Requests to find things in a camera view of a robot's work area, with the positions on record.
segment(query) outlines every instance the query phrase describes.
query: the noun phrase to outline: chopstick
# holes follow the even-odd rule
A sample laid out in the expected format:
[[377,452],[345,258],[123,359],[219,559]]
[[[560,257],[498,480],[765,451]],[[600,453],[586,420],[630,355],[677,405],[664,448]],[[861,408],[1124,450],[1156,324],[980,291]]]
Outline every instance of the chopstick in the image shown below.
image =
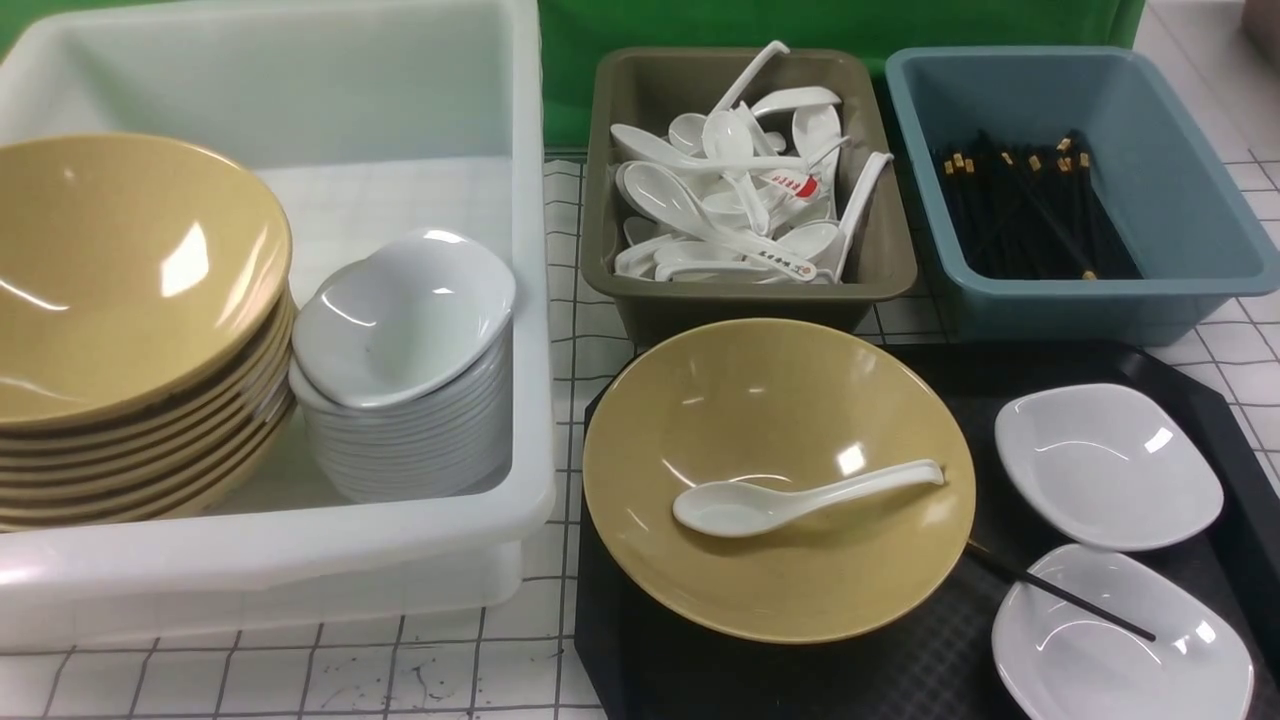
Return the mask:
[[987,548],[982,547],[980,544],[973,542],[972,539],[965,546],[965,551],[972,557],[974,557],[975,560],[978,560],[983,565],[986,565],[986,566],[996,570],[1001,575],[1005,575],[1005,577],[1007,577],[1007,578],[1010,578],[1012,580],[1019,580],[1019,582],[1027,583],[1028,585],[1032,585],[1033,588],[1044,591],[1048,594],[1051,594],[1051,596],[1053,596],[1053,597],[1056,597],[1059,600],[1064,600],[1066,602],[1070,602],[1071,605],[1079,607],[1080,610],[1084,610],[1087,612],[1097,615],[1098,618],[1106,620],[1107,623],[1111,623],[1112,625],[1116,625],[1117,628],[1128,630],[1128,632],[1138,635],[1139,638],[1142,638],[1142,639],[1144,639],[1147,642],[1151,642],[1151,643],[1156,642],[1156,635],[1153,633],[1151,633],[1149,630],[1144,630],[1144,629],[1139,628],[1138,625],[1134,625],[1133,623],[1125,620],[1124,618],[1119,618],[1116,615],[1112,615],[1112,614],[1107,612],[1106,610],[1102,610],[1101,607],[1098,607],[1097,605],[1093,605],[1092,602],[1084,600],[1083,597],[1076,597],[1075,594],[1071,594],[1071,593],[1064,591],[1062,588],[1055,585],[1053,583],[1050,583],[1048,580],[1041,579],[1039,577],[1033,575],[1032,573],[1028,573],[1027,570],[1023,570],[1021,568],[1015,566],[1014,564],[1009,562],[1007,560],[1005,560],[1002,557],[997,557],[997,556],[992,555],[991,551],[988,551]]

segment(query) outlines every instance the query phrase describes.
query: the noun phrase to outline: green curtain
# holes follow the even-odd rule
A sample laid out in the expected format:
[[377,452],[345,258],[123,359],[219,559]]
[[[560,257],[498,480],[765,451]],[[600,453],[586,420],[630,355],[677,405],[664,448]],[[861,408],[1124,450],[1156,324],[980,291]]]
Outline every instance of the green curtain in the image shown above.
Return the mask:
[[1142,0],[540,0],[548,146],[585,146],[595,67],[634,46],[833,47],[873,76],[904,47],[1130,47]]

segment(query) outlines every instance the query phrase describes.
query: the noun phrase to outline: stack of white dishes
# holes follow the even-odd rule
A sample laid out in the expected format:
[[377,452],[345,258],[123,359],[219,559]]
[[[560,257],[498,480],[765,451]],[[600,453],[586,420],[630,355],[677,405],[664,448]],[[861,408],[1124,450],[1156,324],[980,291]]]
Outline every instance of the stack of white dishes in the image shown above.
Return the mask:
[[480,243],[421,231],[338,270],[298,313],[289,384],[342,495],[444,497],[506,466],[515,287]]

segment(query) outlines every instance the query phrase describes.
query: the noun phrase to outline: bowl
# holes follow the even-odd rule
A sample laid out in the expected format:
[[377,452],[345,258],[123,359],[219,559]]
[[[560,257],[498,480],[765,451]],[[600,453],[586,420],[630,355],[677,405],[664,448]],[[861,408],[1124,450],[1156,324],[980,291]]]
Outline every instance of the bowl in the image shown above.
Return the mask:
[[471,366],[511,320],[516,279],[485,246],[419,231],[348,265],[298,313],[293,347],[338,405],[388,407]]
[[1124,386],[1061,387],[1014,400],[996,416],[996,450],[1027,502],[1092,547],[1167,547],[1222,511],[1222,484],[1187,433]]
[[511,434],[511,332],[462,374],[425,396],[389,407],[334,404],[293,361],[311,454],[334,487],[356,502],[444,497],[506,462]]
[[284,288],[291,236],[275,196],[193,145],[12,145],[0,197],[0,430],[93,423],[197,382]]
[[1243,720],[1253,661],[1217,614],[1137,560],[1079,544],[1030,568],[1055,585],[1149,628],[1147,643],[1018,583],[996,614],[1000,679],[1032,720]]
[[[680,525],[685,489],[744,480],[803,491],[919,459],[943,487],[904,488],[754,538]],[[955,419],[878,347],[782,319],[716,323],[636,359],[586,434],[588,509],[645,592],[713,630],[772,643],[870,632],[923,602],[973,524],[974,470]]]

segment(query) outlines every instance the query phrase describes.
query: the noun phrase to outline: gray plastic bin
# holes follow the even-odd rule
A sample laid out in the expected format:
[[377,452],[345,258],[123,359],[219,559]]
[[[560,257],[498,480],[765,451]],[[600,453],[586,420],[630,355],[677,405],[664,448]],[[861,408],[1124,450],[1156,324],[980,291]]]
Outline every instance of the gray plastic bin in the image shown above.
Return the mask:
[[[1114,338],[1167,345],[1228,299],[1280,288],[1280,252],[1149,60],[1112,47],[904,50],[886,67],[961,340]],[[982,128],[1056,143],[1083,131],[1094,187],[1140,281],[1001,281],[964,260],[931,149]]]

